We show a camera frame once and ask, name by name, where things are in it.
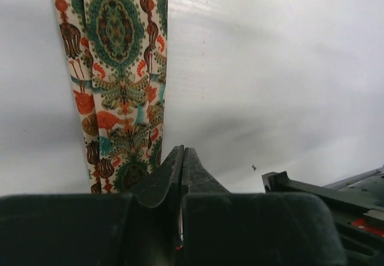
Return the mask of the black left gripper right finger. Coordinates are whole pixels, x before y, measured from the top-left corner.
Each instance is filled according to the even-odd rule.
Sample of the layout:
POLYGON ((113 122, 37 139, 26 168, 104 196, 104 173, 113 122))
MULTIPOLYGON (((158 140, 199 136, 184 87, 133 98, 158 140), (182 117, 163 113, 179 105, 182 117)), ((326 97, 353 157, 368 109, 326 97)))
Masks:
POLYGON ((185 265, 346 265, 329 208, 298 192, 230 193, 187 148, 182 164, 185 265))

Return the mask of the paisley patterned tie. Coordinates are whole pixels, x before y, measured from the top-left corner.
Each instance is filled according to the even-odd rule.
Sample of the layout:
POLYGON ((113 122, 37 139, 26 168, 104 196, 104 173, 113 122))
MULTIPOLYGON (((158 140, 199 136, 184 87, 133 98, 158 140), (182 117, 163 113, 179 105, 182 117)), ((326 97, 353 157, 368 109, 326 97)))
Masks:
POLYGON ((54 0, 92 193, 161 163, 168 0, 54 0))

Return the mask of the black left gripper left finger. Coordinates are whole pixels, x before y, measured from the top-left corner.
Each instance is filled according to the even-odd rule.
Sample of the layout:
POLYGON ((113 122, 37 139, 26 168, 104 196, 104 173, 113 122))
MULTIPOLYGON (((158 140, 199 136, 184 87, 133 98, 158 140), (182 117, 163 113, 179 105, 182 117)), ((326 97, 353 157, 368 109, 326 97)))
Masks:
POLYGON ((1 198, 2 265, 173 265, 184 147, 127 193, 1 198))

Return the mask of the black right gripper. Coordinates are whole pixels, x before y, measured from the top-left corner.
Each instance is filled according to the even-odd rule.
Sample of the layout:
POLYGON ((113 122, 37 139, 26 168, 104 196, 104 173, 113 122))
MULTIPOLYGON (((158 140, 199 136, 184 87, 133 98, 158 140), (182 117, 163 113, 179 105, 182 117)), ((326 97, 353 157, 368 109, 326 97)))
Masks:
POLYGON ((287 172, 262 175, 265 192, 305 192, 331 210, 349 265, 383 265, 383 172, 340 190, 292 180, 287 172))

